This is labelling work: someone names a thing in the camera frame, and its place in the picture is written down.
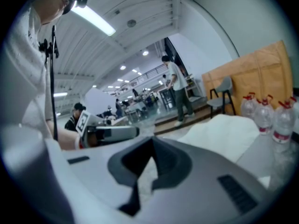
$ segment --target bottle label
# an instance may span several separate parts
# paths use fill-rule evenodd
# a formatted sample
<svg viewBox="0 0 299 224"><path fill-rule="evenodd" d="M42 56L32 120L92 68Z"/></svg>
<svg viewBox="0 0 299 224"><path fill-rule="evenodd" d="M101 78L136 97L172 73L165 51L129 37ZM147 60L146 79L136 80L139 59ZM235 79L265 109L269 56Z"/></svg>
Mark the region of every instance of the bottle label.
<svg viewBox="0 0 299 224"><path fill-rule="evenodd" d="M289 141L291 136L290 135L282 135L282 134L279 134L278 132L274 131L274 134L272 137L277 143L284 144Z"/></svg>
<svg viewBox="0 0 299 224"><path fill-rule="evenodd" d="M261 134L268 134L271 131L271 127L266 127L266 128L259 127L259 130Z"/></svg>

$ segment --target railing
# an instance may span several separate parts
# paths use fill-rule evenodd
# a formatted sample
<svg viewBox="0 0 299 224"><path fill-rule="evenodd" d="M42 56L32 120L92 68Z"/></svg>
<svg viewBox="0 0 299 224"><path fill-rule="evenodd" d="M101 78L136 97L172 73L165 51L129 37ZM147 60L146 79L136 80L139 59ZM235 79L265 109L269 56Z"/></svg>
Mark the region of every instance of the railing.
<svg viewBox="0 0 299 224"><path fill-rule="evenodd" d="M144 83L147 80L155 77L157 74L165 73L168 70L168 67L164 64L157 66L156 68L142 74L141 76L131 80L129 83L124 84L114 92L117 94L122 94L130 89L133 89L138 84Z"/></svg>

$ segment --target white t-shirt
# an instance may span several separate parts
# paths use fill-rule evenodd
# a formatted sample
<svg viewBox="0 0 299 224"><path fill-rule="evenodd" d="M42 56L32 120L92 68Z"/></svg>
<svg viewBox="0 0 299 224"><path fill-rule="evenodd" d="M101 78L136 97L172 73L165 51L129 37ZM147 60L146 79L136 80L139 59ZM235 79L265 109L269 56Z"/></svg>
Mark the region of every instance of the white t-shirt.
<svg viewBox="0 0 299 224"><path fill-rule="evenodd" d="M22 124L39 130L44 138L52 138L46 124L46 120L53 118L50 73L44 65L45 54L38 48L37 33L40 27L41 21L34 8L31 7L19 15L3 42L3 55L8 61L6 65L18 67L37 90L36 97L24 113Z"/></svg>
<svg viewBox="0 0 299 224"><path fill-rule="evenodd" d="M172 75L176 75L177 79L176 81L173 83L173 89L175 91L179 91L185 87L188 86L185 77L183 76L181 70L179 69L179 67L173 63L173 62L169 62L168 63L168 69L170 72L170 80L172 80Z"/></svg>

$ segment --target man in white t-shirt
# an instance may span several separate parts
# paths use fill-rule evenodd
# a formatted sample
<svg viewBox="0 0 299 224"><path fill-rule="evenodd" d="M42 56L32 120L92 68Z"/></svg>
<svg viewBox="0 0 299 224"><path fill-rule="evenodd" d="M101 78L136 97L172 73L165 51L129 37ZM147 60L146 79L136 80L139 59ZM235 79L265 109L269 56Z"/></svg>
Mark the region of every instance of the man in white t-shirt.
<svg viewBox="0 0 299 224"><path fill-rule="evenodd" d="M185 87L187 87L188 84L179 67L175 63L171 62L168 56L163 56L162 61L168 67L170 72L171 82L169 83L167 89L169 90L173 86L173 90L175 92L176 106L178 109L178 121L174 124L174 126L179 127L184 122L183 105L185 105L188 110L188 114L185 115L185 117L195 116L192 105L185 92Z"/></svg>
<svg viewBox="0 0 299 224"><path fill-rule="evenodd" d="M42 25L48 24L68 13L75 0L34 0L31 6L20 14L3 42L1 60L6 66L14 66L36 88L37 95L26 107L22 124L39 130L44 138L52 138L52 104L50 74L45 65L45 54L39 50L37 34ZM79 148L79 135L57 127L58 143L64 150ZM96 144L95 137L89 140Z"/></svg>

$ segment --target wooden board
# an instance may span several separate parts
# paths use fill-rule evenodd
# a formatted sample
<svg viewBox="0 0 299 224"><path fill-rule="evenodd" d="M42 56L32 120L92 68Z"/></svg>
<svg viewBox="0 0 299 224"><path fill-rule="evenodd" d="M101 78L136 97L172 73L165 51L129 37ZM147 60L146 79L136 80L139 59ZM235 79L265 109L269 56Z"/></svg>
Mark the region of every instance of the wooden board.
<svg viewBox="0 0 299 224"><path fill-rule="evenodd" d="M181 128L193 125L195 123L201 122L201 121L203 121L203 120L210 117L210 112L211 112L210 108L205 108L205 109L195 113L195 117L186 119L185 123L180 127L175 127L174 126L174 124L176 123L177 120L174 120L172 122L168 122L168 123L163 124L163 125L156 126L155 130L154 130L154 134L159 135L159 134L163 134L163 133L168 133L168 132L171 132L171 131L174 131L174 130L177 130L177 129L181 129ZM216 111L213 111L213 117L215 115L217 115L218 113L220 113L220 112L221 112L220 109L216 110Z"/></svg>
<svg viewBox="0 0 299 224"><path fill-rule="evenodd" d="M203 74L208 99L210 90L218 87L226 76L232 78L232 100L238 115L241 115L242 98L249 92L255 92L259 99L268 94L272 95L274 99L271 104L274 108L279 106L278 101L283 102L292 94L291 66L283 41L241 56ZM231 105L227 105L226 110L230 112Z"/></svg>
<svg viewBox="0 0 299 224"><path fill-rule="evenodd" d="M204 103L204 104L200 104L199 106L197 106L196 108L194 108L194 113L197 113L201 110L204 110L206 108L208 108L209 106ZM157 119L156 122L155 122L155 126L160 126L160 125L164 125L166 123L169 123L169 122L173 122L175 120L178 119L178 115L177 114L174 114L174 115L171 115L171 116L166 116L164 118L161 118L161 119Z"/></svg>

